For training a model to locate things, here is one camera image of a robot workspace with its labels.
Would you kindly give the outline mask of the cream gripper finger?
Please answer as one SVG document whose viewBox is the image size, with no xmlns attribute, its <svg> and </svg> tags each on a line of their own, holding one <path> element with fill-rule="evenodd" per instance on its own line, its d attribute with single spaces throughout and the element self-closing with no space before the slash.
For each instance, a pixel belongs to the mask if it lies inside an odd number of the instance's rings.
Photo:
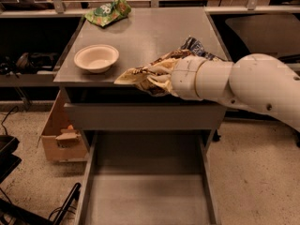
<svg viewBox="0 0 300 225">
<path fill-rule="evenodd" d="M 151 75 L 149 77 L 149 81 L 156 87 L 156 92 L 158 96 L 166 96 L 173 92 L 171 75 Z"/>
<path fill-rule="evenodd" d="M 155 63 L 153 66 L 149 68 L 149 72 L 151 75 L 169 75 L 172 73 L 173 69 L 179 62 L 179 59 L 169 58 L 166 60 L 162 60 L 158 63 Z"/>
</svg>

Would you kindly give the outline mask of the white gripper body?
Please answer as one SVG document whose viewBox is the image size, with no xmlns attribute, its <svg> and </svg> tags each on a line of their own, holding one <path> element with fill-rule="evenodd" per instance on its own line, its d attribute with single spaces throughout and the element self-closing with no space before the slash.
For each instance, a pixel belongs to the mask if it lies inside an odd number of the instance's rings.
<svg viewBox="0 0 300 225">
<path fill-rule="evenodd" d="M 180 59 L 171 74 L 172 94 L 184 100 L 200 100 L 196 91 L 196 75 L 206 59 L 187 56 Z"/>
</svg>

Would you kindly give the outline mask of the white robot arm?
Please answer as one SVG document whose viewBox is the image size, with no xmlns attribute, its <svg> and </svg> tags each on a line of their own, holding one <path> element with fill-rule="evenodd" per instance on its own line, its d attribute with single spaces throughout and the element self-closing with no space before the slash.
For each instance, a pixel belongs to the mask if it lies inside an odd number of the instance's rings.
<svg viewBox="0 0 300 225">
<path fill-rule="evenodd" d="M 254 53 L 235 63 L 188 56 L 148 80 L 184 100 L 266 114 L 300 131 L 299 76 L 272 56 Z"/>
</svg>

